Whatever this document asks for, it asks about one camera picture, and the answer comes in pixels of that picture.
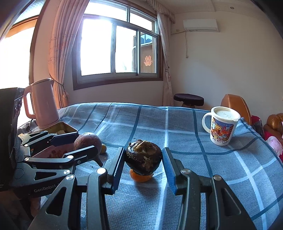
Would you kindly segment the person's left hand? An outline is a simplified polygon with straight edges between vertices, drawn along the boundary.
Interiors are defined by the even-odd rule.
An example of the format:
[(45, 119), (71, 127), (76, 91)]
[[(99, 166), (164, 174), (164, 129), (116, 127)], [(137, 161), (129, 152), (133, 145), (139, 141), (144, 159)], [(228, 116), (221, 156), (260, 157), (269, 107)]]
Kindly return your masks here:
[(33, 220), (41, 209), (41, 197), (29, 197), (19, 198), (14, 195), (14, 201), (19, 214), (24, 219)]

